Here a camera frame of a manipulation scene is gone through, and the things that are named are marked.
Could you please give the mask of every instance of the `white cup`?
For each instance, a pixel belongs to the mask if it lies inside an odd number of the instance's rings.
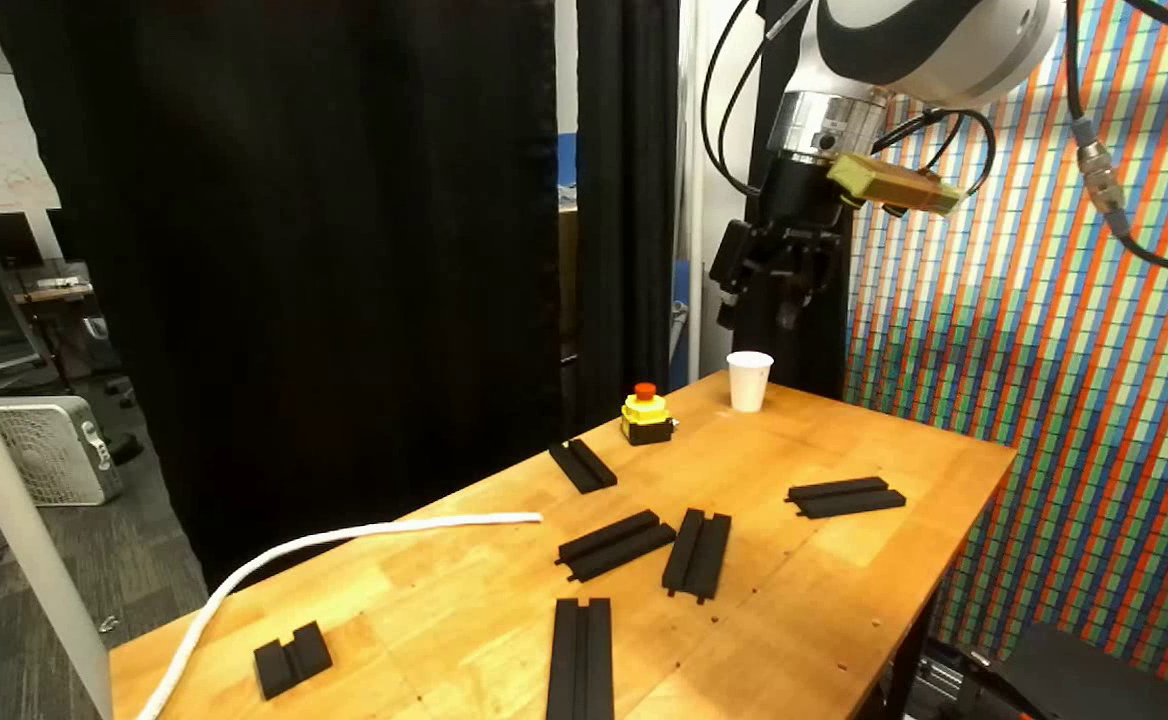
[[[733,373],[733,413],[758,413],[766,402],[766,376],[773,376],[773,358],[766,352],[733,352],[728,373]]]

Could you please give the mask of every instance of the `wooden tabletop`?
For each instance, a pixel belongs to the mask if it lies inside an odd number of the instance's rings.
[[[669,396],[672,443],[588,434],[620,483],[578,495],[541,453],[413,517],[542,513],[525,527],[356,542],[222,604],[162,717],[542,717],[550,604],[613,601],[615,717],[852,717],[883,673],[1013,448],[766,389],[754,418],[723,376]],[[790,483],[883,478],[908,510],[803,520]],[[728,513],[708,604],[669,598],[669,549],[570,585],[557,549],[653,510]],[[333,668],[260,701],[253,653],[316,620]],[[115,717],[137,717],[187,620],[111,653]]]

